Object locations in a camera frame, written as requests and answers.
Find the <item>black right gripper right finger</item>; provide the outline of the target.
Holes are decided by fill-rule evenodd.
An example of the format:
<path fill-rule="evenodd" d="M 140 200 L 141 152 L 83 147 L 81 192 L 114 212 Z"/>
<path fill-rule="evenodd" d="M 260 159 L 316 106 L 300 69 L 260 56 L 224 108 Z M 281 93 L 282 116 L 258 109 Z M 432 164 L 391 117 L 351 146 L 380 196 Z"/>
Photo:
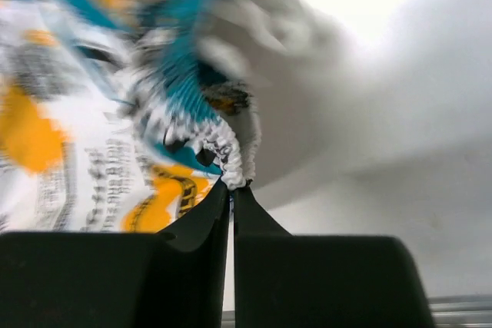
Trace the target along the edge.
<path fill-rule="evenodd" d="M 234 198 L 238 327 L 432 327 L 415 262 L 388 236 L 293 235 L 243 187 Z"/>

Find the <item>white yellow teal printed shorts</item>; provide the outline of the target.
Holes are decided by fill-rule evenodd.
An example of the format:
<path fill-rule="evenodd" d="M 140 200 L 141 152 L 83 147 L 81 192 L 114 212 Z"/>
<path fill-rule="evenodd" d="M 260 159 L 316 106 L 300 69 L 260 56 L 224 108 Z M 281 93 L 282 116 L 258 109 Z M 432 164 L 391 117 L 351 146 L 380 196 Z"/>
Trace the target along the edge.
<path fill-rule="evenodd" d="M 157 232 L 249 185 L 251 69 L 312 34 L 299 0 L 1 0 L 1 230 Z"/>

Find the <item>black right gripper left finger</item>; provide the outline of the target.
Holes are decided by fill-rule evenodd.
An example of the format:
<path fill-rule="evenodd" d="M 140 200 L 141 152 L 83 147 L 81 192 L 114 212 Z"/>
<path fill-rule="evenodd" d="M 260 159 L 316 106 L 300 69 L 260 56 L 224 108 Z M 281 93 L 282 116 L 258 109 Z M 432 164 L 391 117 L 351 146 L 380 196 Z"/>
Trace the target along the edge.
<path fill-rule="evenodd" d="M 1 325 L 218 327 L 228 223 L 217 182 L 157 233 L 5 233 Z"/>

